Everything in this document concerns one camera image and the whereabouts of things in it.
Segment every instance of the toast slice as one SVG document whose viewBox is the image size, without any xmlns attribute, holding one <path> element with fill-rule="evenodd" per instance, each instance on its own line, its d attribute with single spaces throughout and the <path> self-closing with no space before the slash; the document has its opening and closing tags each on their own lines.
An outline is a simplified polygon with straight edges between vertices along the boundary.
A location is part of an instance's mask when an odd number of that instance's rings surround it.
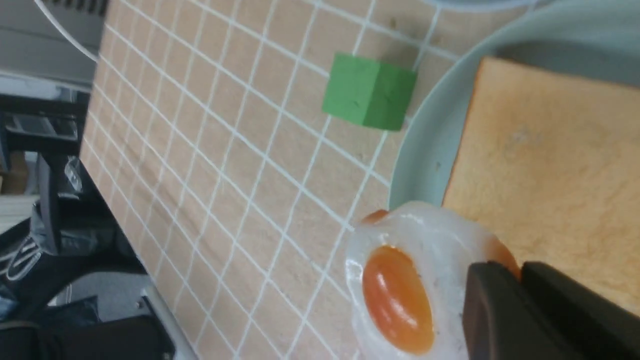
<svg viewBox="0 0 640 360">
<path fill-rule="evenodd" d="M 640 89 L 483 59 L 443 206 L 640 315 Z"/>
</svg>

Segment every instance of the green cube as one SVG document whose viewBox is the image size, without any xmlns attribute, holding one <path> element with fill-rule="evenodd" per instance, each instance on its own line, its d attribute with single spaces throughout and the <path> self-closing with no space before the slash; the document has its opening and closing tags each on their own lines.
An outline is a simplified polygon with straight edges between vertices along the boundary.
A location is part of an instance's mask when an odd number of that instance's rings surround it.
<svg viewBox="0 0 640 360">
<path fill-rule="evenodd" d="M 417 74 L 394 65 L 336 54 L 322 110 L 356 125 L 398 131 Z"/>
</svg>

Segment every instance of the table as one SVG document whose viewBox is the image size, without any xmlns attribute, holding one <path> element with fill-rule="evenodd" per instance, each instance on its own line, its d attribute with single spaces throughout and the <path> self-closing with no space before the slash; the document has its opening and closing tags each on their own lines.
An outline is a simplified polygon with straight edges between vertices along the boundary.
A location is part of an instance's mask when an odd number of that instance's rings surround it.
<svg viewBox="0 0 640 360">
<path fill-rule="evenodd" d="M 112 0 L 81 159 L 203 359 L 359 356 L 353 221 L 386 206 L 404 131 L 321 112 L 336 51 L 419 71 L 533 6 Z"/>
</svg>

